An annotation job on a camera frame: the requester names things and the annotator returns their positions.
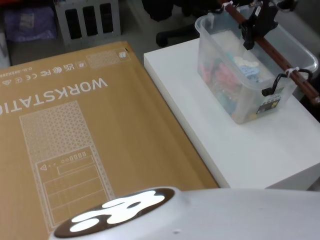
brown cardboard box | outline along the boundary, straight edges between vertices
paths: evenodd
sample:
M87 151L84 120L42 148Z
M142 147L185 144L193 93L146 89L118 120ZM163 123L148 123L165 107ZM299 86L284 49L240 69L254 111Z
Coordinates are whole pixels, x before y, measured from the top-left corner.
M141 189L217 185L126 42L0 71L0 239Z

colorful items in bin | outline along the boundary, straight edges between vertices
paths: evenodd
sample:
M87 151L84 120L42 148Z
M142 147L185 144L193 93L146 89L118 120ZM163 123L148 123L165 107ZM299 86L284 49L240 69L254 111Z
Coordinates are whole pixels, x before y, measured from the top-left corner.
M236 64L236 66L241 70L247 79L255 83L259 82L258 74L260 73L260 70L258 68L258 62L247 61L240 56L233 56L231 53L227 53L226 55Z
M214 64L212 63L211 65L208 65L208 66L205 66L203 64L203 65L200 65L199 68L200 68L200 71L201 71L202 79L204 80L204 82L206 84L208 84L211 81L212 72L213 72L213 69L214 69Z
M238 84L236 76L223 62L219 64L219 68L215 71L215 77L217 82L228 88L234 88Z
M239 66L239 69L241 70L243 75L246 76L247 79L252 80L255 83L259 82L259 79L257 76L260 72L259 68L242 65L242 66Z
M255 67L259 66L258 62L256 62L256 61L247 61L247 60L244 60L240 56L234 56L233 57L233 61L237 66L247 66L247 67L251 67L251 68L255 68Z
M215 97L229 115L236 110L236 103L232 101L231 97L228 97L223 91L219 91Z

label sticker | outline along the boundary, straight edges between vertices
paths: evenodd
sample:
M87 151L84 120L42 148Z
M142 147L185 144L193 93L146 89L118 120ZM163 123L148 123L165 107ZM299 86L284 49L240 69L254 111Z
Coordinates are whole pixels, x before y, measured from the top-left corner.
M255 11L255 15L256 15L257 17L259 16L260 11L261 11L261 7L258 6L258 7L256 8L256 11Z
M271 109L275 109L281 100L284 88L276 89L273 95L266 96L263 103L260 105L256 114L262 114Z
M48 232L115 198L77 101L20 117Z
M30 30L35 27L35 15L33 13L21 13L20 29Z
M87 55L86 59L92 69L103 68L131 60L125 48L93 53Z

white desk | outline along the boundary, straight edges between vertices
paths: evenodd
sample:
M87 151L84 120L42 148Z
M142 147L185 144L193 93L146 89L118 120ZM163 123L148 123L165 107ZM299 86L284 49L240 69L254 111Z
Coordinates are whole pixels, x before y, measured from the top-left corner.
M144 67L222 188L306 190L320 177L320 124L291 96L237 125L197 72L199 40L144 55Z

gray floor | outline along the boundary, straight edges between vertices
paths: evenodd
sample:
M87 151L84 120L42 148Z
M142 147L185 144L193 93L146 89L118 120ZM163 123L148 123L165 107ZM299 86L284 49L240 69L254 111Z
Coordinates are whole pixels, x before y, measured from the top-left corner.
M115 41L128 41L142 62L144 53L159 49L155 41L158 32L183 27L193 23L196 19L193 16L184 17L181 13L181 8L175 7L172 17L156 22L150 19L150 16L143 8L141 0L120 0L119 11L122 32L120 37L92 42L77 48L65 48L60 35L58 39L54 40L9 43L11 63L13 65L22 64ZM278 13L277 20L288 32L318 57L320 53L320 36L301 18L295 13L284 14L280 12ZM195 36L178 37L170 39L169 44L173 45L193 38Z

